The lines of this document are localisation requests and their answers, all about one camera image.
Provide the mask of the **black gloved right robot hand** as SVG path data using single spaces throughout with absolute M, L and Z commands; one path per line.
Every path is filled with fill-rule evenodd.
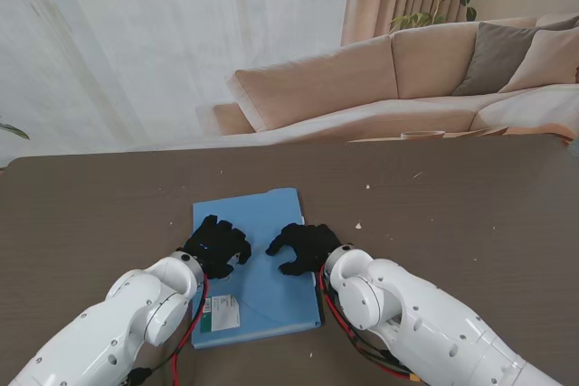
M 275 256 L 283 248 L 292 248 L 296 258 L 279 266 L 285 276 L 301 276 L 322 269 L 332 252 L 342 243 L 325 224 L 298 225 L 292 223 L 284 227 L 266 249 L 266 254 Z

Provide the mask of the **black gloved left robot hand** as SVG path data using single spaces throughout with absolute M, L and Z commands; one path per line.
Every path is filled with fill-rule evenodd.
M 204 218 L 178 250 L 194 257 L 208 279 L 227 278 L 233 272 L 230 264 L 233 257 L 237 258 L 238 265 L 244 265 L 252 255 L 246 235 L 212 214 Z

